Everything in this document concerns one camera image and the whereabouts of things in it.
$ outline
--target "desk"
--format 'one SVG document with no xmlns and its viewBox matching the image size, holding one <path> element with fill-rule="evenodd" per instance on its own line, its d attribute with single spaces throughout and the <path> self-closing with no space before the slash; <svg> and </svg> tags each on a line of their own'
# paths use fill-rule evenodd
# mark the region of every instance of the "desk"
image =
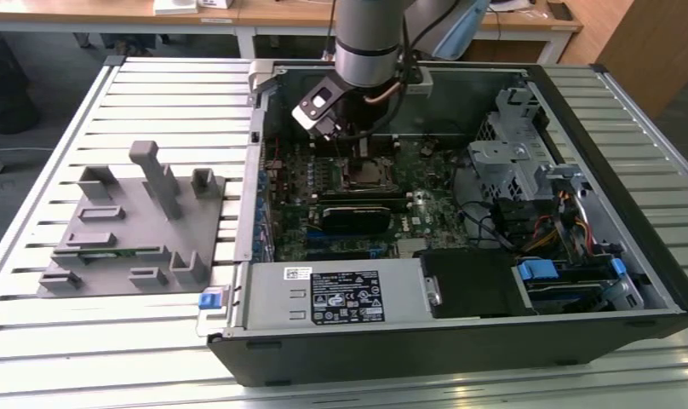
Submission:
<svg viewBox="0 0 688 409">
<path fill-rule="evenodd" d="M 546 10 L 538 0 L 537 10 Z M 230 9 L 200 8 L 198 14 L 152 15 L 152 0 L 0 0 L 2 32 L 129 32 L 232 34 L 242 58 L 256 58 L 256 35 L 324 36 L 330 5 L 304 0 L 236 0 Z M 538 63 L 556 63 L 577 21 L 501 13 L 501 40 L 545 42 Z M 498 38 L 494 15 L 484 19 L 476 39 Z"/>
<path fill-rule="evenodd" d="M 253 53 L 254 35 L 324 36 L 332 6 L 306 0 L 244 0 L 238 13 L 238 45 Z M 538 63 L 556 63 L 571 35 L 581 30 L 579 21 L 553 19 L 546 11 L 546 1 L 538 0 L 536 8 L 548 17 L 524 13 L 500 13 L 501 41 L 544 42 Z M 476 40 L 498 39 L 498 21 L 488 14 L 477 30 Z"/>
</svg>

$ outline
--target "green circuit board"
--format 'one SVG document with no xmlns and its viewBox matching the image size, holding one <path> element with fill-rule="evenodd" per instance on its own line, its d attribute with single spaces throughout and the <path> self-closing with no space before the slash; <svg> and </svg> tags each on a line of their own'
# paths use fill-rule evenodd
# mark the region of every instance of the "green circuit board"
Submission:
<svg viewBox="0 0 688 409">
<path fill-rule="evenodd" d="M 390 164 L 393 183 L 408 193 L 409 204 L 405 211 L 392 213 L 386 232 L 368 236 L 328 236 L 312 221 L 324 206 L 310 203 L 310 195 L 340 189 L 341 159 L 313 157 L 308 148 L 301 147 L 285 153 L 277 177 L 285 177 L 285 181 L 277 182 L 278 192 L 272 201 L 277 262 L 313 260 L 317 255 L 332 253 L 400 258 L 396 244 L 401 239 L 421 239 L 433 249 L 468 245 L 448 187 L 457 152 L 434 150 L 424 157 L 422 147 L 422 140 L 401 140 L 396 154 L 381 158 Z"/>
</svg>

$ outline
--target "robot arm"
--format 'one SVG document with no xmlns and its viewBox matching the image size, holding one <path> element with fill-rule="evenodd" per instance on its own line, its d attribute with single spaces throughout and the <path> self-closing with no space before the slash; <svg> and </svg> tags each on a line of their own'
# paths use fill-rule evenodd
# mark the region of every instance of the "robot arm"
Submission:
<svg viewBox="0 0 688 409">
<path fill-rule="evenodd" d="M 344 0 L 336 9 L 336 70 L 293 109 L 302 128 L 326 139 L 369 136 L 396 115 L 409 53 L 460 58 L 489 0 Z M 408 45 L 401 40 L 412 37 Z M 394 109 L 385 103 L 398 93 Z"/>
</svg>

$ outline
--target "blue clip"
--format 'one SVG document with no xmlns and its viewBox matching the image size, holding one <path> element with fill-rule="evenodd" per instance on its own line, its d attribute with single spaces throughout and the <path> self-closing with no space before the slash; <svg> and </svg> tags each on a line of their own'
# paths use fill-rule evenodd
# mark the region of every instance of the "blue clip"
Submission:
<svg viewBox="0 0 688 409">
<path fill-rule="evenodd" d="M 616 275 L 620 277 L 627 274 L 627 266 L 624 266 L 624 262 L 621 261 L 621 258 L 612 258 L 611 259 L 612 268 L 615 269 Z"/>
<path fill-rule="evenodd" d="M 524 260 L 517 265 L 517 272 L 521 274 L 521 279 L 557 279 L 559 272 L 550 260 Z"/>
<path fill-rule="evenodd" d="M 214 292 L 204 292 L 197 300 L 198 309 L 221 309 L 222 294 Z"/>
</svg>

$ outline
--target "warning label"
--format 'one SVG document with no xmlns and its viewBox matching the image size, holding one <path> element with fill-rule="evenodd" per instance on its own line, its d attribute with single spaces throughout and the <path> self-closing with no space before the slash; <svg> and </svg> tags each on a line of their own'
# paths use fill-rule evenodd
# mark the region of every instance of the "warning label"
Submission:
<svg viewBox="0 0 688 409">
<path fill-rule="evenodd" d="M 377 271 L 310 274 L 310 320 L 316 325 L 385 320 Z"/>
</svg>

